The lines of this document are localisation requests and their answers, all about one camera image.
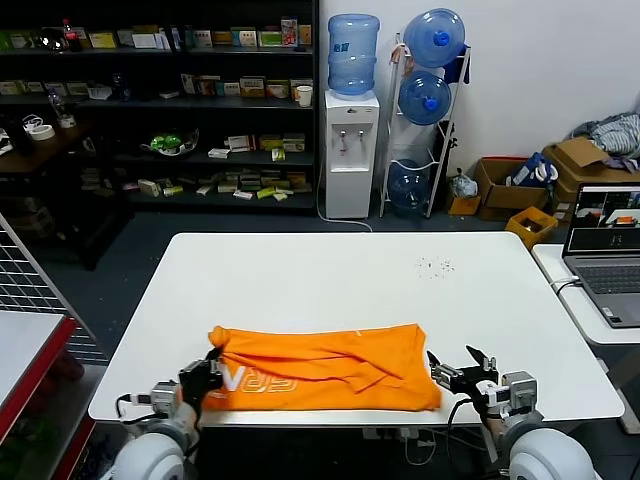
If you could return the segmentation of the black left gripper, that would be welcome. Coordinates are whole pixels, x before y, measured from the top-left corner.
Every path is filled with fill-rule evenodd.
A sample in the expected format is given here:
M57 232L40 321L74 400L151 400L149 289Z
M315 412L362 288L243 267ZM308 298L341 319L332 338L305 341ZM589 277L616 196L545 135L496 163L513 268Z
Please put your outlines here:
M220 348L211 349L205 359L195 360L179 371L182 400L186 403L201 403L204 397L224 385L223 365L219 362Z

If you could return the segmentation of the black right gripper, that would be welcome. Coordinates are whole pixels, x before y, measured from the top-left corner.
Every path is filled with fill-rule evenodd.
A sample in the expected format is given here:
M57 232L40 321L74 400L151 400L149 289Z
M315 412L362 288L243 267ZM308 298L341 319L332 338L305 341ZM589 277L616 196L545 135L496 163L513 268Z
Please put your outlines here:
M467 345L466 350L475 361L475 365L461 369L442 363L435 354L427 351L431 378L437 385L453 394L464 394L474 402L487 403L488 395L481 392L479 385L484 381L493 384L498 382L496 358L488 357L471 345Z

